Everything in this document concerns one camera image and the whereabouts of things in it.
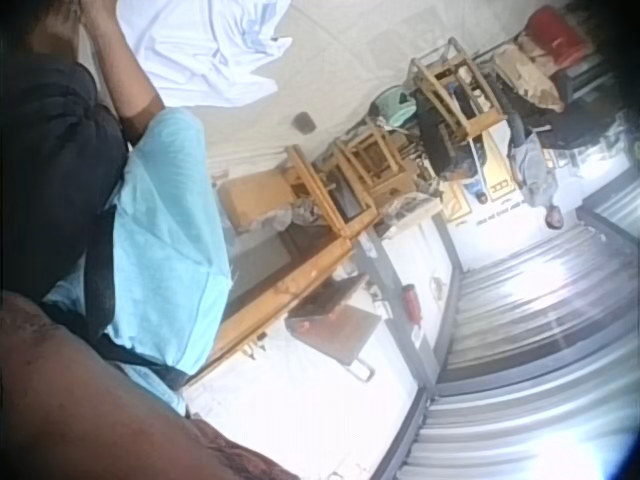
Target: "brown fabric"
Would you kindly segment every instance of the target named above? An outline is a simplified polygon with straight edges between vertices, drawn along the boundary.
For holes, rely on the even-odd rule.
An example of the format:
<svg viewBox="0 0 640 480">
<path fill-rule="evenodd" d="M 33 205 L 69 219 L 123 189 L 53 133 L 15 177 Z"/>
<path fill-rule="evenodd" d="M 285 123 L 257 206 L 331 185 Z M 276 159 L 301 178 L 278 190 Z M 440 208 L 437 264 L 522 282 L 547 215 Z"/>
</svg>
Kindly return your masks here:
<svg viewBox="0 0 640 480">
<path fill-rule="evenodd" d="M 239 480 L 299 480 L 273 460 L 232 442 L 204 420 L 191 419 L 202 442 L 222 459 Z"/>
</svg>

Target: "white cloth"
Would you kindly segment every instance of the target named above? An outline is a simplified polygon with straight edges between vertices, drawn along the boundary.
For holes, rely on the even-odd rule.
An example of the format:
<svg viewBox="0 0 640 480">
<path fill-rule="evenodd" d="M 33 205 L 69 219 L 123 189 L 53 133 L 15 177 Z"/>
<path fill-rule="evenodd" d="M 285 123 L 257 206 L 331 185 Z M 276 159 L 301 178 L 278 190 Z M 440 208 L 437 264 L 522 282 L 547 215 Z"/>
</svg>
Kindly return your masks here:
<svg viewBox="0 0 640 480">
<path fill-rule="evenodd" d="M 291 0 L 120 0 L 118 20 L 168 106 L 238 107 L 277 91 L 252 72 L 282 56 Z"/>
</svg>

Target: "hand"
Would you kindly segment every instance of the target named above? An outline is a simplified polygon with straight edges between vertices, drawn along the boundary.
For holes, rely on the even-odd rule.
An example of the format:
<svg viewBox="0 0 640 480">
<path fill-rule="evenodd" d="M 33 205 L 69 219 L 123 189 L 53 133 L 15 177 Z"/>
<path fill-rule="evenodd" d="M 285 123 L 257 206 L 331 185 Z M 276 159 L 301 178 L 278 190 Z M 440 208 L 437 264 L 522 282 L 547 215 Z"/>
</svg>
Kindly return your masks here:
<svg viewBox="0 0 640 480">
<path fill-rule="evenodd" d="M 90 34 L 117 23 L 117 3 L 118 0 L 80 0 L 82 23 Z"/>
</svg>

